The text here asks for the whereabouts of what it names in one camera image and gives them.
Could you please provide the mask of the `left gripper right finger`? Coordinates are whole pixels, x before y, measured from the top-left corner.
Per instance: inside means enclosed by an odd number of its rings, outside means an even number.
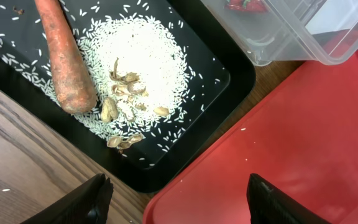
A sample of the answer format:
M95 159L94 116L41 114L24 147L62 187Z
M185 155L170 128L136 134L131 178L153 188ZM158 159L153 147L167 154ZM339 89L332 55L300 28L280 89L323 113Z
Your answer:
M249 176L247 202L251 224L327 223L255 173Z

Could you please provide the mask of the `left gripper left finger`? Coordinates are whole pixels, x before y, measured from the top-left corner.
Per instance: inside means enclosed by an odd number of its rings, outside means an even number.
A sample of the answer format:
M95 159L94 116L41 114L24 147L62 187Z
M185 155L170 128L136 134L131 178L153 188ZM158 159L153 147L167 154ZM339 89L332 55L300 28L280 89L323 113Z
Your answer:
M96 174L22 224L106 224L113 192L111 179Z

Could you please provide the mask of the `red snack wrapper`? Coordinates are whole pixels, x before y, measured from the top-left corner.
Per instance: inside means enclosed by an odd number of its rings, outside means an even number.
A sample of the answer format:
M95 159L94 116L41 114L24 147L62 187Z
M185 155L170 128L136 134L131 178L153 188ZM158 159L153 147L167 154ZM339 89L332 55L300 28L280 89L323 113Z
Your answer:
M267 12L267 8L261 0L227 0L225 7L241 12Z

